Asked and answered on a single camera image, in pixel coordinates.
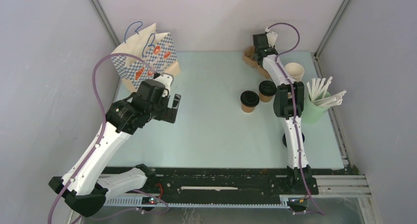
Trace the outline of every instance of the printed pattern on bag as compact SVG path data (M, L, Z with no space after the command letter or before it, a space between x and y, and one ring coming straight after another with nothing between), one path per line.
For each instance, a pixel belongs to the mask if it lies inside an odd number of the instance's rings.
M153 66L156 72L162 73L177 61L177 53L175 52L171 34L169 33L161 41L154 43L154 45L155 47L148 49L144 53L143 60ZM131 66L135 69L139 69L135 74L135 78L132 79L136 89L142 81L153 79L153 72L147 69L142 62L136 61Z
M148 49L144 53L142 59L153 66L156 72L161 73L177 61L171 34L169 33L161 41L154 43L154 45L155 47ZM135 61L130 66L125 66L126 58L126 56L112 57L113 64L122 79L132 81L136 89L138 89L142 81L153 79L153 72L140 61Z
M130 67L125 67L126 64L126 56L115 56L112 57L112 62L115 65L117 72L119 73L120 78L122 79L134 79L135 76L135 69L131 69Z

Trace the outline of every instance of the black cup lid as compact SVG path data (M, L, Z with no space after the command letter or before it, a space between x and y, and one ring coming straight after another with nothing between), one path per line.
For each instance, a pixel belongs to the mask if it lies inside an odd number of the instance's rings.
M259 92L265 96L274 96L276 93L275 83L269 80L262 81L259 84Z
M255 107L259 103L259 96L253 91L245 91L240 95L240 101L247 107Z

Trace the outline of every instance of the checkered paper bag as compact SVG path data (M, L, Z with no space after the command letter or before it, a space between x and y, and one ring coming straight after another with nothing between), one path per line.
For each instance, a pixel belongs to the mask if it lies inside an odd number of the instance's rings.
M155 68L158 73L167 72L174 76L177 75L179 73L179 64L171 34L169 32L154 33L150 31L147 31L146 34L141 32L138 34L142 36L138 38L139 42L132 49L135 52L133 55L142 58ZM126 56L112 57L112 61L122 82L131 92L137 91L142 81L153 79L153 71L140 61L132 60L132 58Z

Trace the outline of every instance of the paper bag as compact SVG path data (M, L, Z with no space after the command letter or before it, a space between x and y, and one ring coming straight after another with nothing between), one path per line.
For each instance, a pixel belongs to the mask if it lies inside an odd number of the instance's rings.
M158 73L166 72L176 76L180 72L171 34L156 33L156 24L131 36L113 53L138 56ZM123 84L131 92L136 92L142 81L153 79L154 72L140 61L125 56L112 57L112 61Z

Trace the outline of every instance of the green cup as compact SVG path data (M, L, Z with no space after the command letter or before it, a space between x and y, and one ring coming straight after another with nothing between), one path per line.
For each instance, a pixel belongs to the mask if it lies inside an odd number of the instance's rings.
M330 97L330 93L326 92L326 97ZM314 124L316 123L322 115L329 109L330 107L319 107L316 106L314 103L311 102L310 94L307 95L304 101L304 110L301 114L301 121L307 124Z

